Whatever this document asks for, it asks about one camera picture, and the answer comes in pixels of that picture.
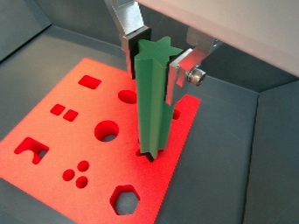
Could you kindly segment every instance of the bolt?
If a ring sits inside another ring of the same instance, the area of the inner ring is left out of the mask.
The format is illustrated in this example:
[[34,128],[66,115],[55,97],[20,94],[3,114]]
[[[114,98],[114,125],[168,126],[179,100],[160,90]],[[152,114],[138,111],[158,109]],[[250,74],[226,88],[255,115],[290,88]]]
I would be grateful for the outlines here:
[[186,73],[187,81],[191,82],[196,87],[202,84],[205,77],[206,77],[206,72],[202,71],[198,66],[195,66]]

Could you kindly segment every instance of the rectangular hole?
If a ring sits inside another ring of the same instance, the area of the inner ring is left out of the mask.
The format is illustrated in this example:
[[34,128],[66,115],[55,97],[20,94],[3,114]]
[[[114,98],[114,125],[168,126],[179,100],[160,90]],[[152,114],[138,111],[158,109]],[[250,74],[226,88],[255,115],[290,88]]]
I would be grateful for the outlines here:
[[86,88],[96,89],[99,87],[100,82],[102,82],[102,80],[99,80],[88,75],[84,75],[79,81],[79,84]]
[[68,112],[66,113],[66,115],[63,116],[63,118],[70,121],[74,122],[74,120],[76,119],[79,115],[79,112],[76,112],[75,110],[70,109]]
[[51,113],[59,116],[64,109],[66,109],[64,106],[62,106],[60,104],[56,104],[51,109]]

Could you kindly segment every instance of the gray wall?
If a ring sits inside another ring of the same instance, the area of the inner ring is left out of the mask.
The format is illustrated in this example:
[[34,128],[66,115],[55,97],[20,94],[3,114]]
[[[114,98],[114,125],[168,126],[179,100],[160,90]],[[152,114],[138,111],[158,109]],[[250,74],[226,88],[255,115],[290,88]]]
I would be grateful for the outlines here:
[[0,1],[0,61],[39,33],[51,21],[34,0]]

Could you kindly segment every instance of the red foam board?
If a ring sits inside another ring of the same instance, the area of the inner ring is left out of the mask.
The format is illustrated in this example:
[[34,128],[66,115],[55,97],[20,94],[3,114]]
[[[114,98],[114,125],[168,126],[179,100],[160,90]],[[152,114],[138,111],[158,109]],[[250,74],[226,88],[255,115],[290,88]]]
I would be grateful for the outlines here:
[[[0,143],[0,177],[78,223],[155,223],[199,104],[179,101],[151,163],[138,154],[135,81],[84,59]],[[127,215],[114,209],[123,192],[139,198]]]

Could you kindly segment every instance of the circular hole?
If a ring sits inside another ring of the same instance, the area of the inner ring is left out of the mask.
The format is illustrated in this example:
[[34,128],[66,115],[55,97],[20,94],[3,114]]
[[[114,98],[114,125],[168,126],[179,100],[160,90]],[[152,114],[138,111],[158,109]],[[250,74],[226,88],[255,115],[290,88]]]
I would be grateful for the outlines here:
[[118,93],[118,98],[122,102],[135,104],[136,103],[136,93],[131,90],[123,90]]
[[68,169],[68,170],[63,173],[62,177],[63,177],[63,179],[64,179],[66,181],[71,181],[71,180],[74,179],[74,177],[75,177],[75,171],[74,171],[72,169]]
[[179,109],[175,109],[172,112],[172,119],[178,120],[180,118],[182,111]]
[[95,128],[95,137],[100,142],[110,142],[118,137],[118,132],[118,124],[112,121],[104,121]]
[[84,172],[90,168],[90,162],[86,160],[80,161],[78,168],[80,172]]
[[90,182],[90,180],[87,177],[84,177],[84,176],[79,177],[78,181],[76,181],[76,187],[79,189],[84,188],[88,185],[88,182]]

